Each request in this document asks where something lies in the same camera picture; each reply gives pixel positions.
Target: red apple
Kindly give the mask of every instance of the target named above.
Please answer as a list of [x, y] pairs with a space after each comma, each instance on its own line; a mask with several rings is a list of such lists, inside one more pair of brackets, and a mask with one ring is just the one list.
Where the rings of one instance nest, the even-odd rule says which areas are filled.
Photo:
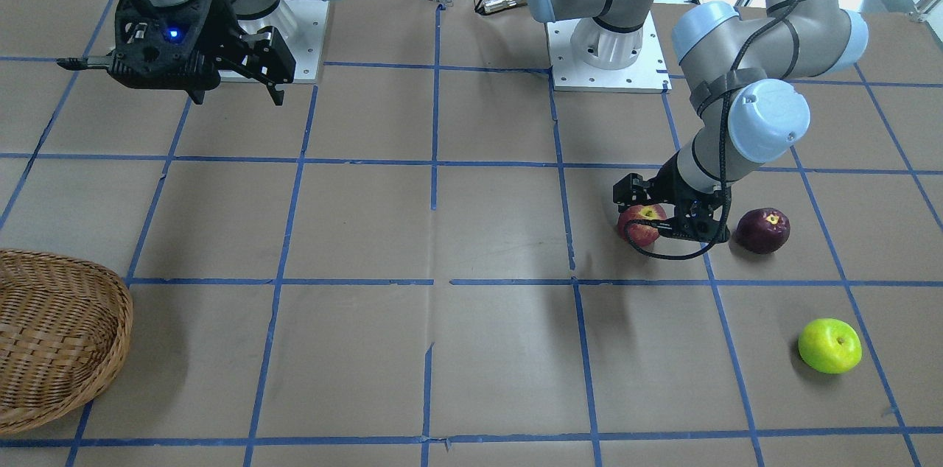
[[789, 219], [775, 208], [748, 211], [734, 231], [734, 242], [752, 253], [773, 253], [789, 239]]
[[628, 241], [628, 236], [630, 236], [636, 246], [645, 247], [658, 239], [658, 230], [649, 225], [633, 223], [633, 225], [628, 225], [628, 236], [626, 236], [626, 223], [634, 220], [663, 221], [664, 219], [667, 219], [667, 215], [660, 205], [631, 206], [619, 215], [616, 229], [623, 241]]

